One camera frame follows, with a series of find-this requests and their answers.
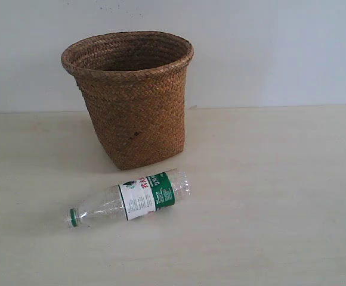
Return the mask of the clear plastic water bottle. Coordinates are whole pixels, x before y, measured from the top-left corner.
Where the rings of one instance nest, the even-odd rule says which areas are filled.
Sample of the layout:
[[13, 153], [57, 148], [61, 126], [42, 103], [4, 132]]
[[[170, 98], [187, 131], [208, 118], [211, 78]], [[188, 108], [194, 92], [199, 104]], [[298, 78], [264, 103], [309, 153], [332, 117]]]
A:
[[71, 228], [77, 228], [90, 226], [99, 220], [133, 220], [174, 206], [189, 198], [190, 194], [188, 176], [178, 169], [171, 169], [90, 195], [80, 205], [68, 209], [64, 221]]

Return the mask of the brown woven wicker basket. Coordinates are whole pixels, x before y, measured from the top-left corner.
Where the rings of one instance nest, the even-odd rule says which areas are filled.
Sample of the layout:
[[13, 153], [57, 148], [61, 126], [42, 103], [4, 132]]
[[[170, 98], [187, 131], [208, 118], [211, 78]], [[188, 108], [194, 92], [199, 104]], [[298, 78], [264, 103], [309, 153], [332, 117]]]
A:
[[193, 56], [187, 39], [157, 31], [97, 35], [63, 51], [62, 66], [74, 77], [97, 138], [118, 169], [183, 151]]

